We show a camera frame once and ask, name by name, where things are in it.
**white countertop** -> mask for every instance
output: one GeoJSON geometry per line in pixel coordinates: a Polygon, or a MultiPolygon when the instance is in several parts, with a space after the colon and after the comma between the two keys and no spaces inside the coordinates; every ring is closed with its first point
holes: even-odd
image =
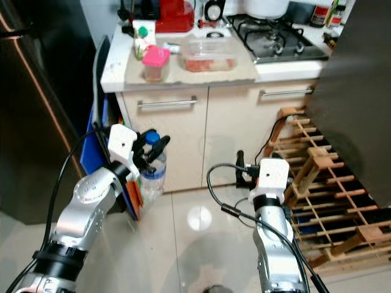
{"type": "MultiPolygon", "coordinates": [[[[329,29],[317,29],[314,27],[298,24],[294,25],[294,27],[303,28],[305,38],[323,50],[326,54],[331,54],[332,50],[325,43],[323,43],[323,32],[330,31],[329,29]]],[[[199,30],[195,28],[191,31],[191,33],[197,35],[199,34],[199,30]]],[[[131,54],[132,51],[132,45],[133,38],[131,38],[129,35],[123,34],[121,31],[121,25],[118,24],[115,28],[109,55],[101,78],[101,85],[104,92],[125,92],[156,88],[156,84],[151,84],[151,86],[145,85],[142,89],[140,89],[140,87],[133,87],[131,84],[125,83],[125,70],[128,63],[129,54],[131,54]]],[[[259,72],[259,78],[256,80],[256,82],[315,79],[319,77],[321,70],[326,66],[326,64],[327,61],[313,60],[254,65],[259,72]]],[[[164,84],[160,84],[158,87],[164,88],[164,86],[164,84]]]]}

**cabinet door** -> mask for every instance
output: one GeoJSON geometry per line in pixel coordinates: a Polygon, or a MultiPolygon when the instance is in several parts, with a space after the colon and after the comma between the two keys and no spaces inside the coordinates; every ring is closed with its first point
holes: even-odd
{"type": "MultiPolygon", "coordinates": [[[[202,186],[206,186],[209,168],[222,162],[235,163],[238,150],[244,151],[245,163],[253,164],[270,135],[279,109],[303,106],[311,85],[313,81],[211,87],[202,186]]],[[[214,170],[211,182],[234,183],[234,169],[214,170]]]]}
{"type": "Polygon", "coordinates": [[[135,130],[155,128],[161,136],[171,137],[166,147],[165,191],[201,186],[207,98],[206,88],[123,95],[135,130]]]}

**cabinet handle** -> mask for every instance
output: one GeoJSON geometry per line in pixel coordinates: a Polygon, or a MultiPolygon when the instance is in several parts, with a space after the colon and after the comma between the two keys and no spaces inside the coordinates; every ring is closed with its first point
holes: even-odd
{"type": "Polygon", "coordinates": [[[198,102],[196,96],[191,96],[191,99],[187,101],[172,101],[172,102],[148,103],[148,104],[144,104],[142,101],[138,101],[137,108],[194,105],[196,102],[198,102]]]}
{"type": "Polygon", "coordinates": [[[260,98],[267,96],[283,96],[283,95],[294,95],[297,93],[313,93],[313,89],[309,88],[307,90],[287,90],[286,92],[274,92],[274,93],[266,93],[263,90],[259,93],[260,98]]]}

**tiled floor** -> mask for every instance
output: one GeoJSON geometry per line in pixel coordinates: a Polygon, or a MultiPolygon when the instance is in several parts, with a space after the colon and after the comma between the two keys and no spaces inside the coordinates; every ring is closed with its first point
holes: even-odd
{"type": "MultiPolygon", "coordinates": [[[[247,195],[216,189],[223,201],[247,195]]],[[[252,212],[245,201],[240,208],[252,212]]],[[[1,216],[0,292],[39,248],[43,225],[24,226],[1,216]]],[[[261,292],[252,229],[222,213],[206,190],[160,197],[136,223],[107,216],[78,279],[78,292],[201,293],[209,284],[233,292],[261,292]]],[[[389,292],[391,266],[326,278],[331,292],[389,292]]]]}

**blue bottle cap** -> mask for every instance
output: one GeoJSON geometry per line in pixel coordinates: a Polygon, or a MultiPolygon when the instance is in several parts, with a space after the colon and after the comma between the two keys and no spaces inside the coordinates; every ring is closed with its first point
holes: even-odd
{"type": "Polygon", "coordinates": [[[156,144],[160,139],[160,135],[157,132],[151,131],[145,135],[145,142],[149,145],[156,144]]]}

